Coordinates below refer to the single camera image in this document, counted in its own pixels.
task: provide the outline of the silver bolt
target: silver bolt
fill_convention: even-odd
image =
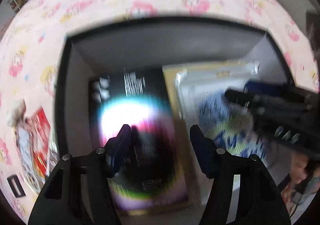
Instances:
[[[257,160],[260,159],[257,155],[251,155],[250,158],[251,158],[253,161],[257,161]]]
[[[62,160],[69,160],[70,158],[72,158],[71,154],[65,154],[62,156]]]
[[[96,149],[97,154],[103,154],[106,150],[102,147]]]
[[[217,152],[219,155],[223,155],[226,151],[225,151],[223,148],[217,148],[216,152]]]

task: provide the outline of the cartoon print tablecloth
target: cartoon print tablecloth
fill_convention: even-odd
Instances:
[[[26,116],[43,107],[52,128],[54,80],[66,35],[163,14],[227,18],[268,29],[296,84],[319,90],[308,40],[276,0],[30,0],[0,42],[0,188],[23,221],[28,221],[37,195],[22,178],[14,133],[5,123],[12,101],[25,99]],[[24,197],[13,195],[7,181],[12,175],[17,175]]]

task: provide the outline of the pink tablecloth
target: pink tablecloth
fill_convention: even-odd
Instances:
[[[25,222],[37,194],[22,178],[14,133],[4,121],[10,103],[24,98],[26,116],[42,106],[53,127],[53,82],[66,35],[96,24],[163,14],[227,18],[268,29],[296,84],[319,89],[307,38],[276,0],[30,0],[0,42],[0,188]],[[25,197],[12,194],[6,178],[14,174]]]

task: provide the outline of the table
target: table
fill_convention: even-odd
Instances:
[[[153,15],[228,19],[267,29],[281,49],[296,85],[319,91],[307,38],[276,0],[30,0],[0,42],[0,189],[27,222],[37,198],[22,178],[14,132],[5,122],[14,100],[24,98],[26,116],[43,107],[54,127],[54,81],[67,35],[96,25]],[[7,177],[16,174],[25,192],[15,198]]]

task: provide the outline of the black cable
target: black cable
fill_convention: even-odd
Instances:
[[[290,214],[290,218],[294,215],[294,213],[296,212],[297,208],[298,208],[298,205],[296,204],[296,206],[295,206],[295,208],[293,210],[293,213]]]

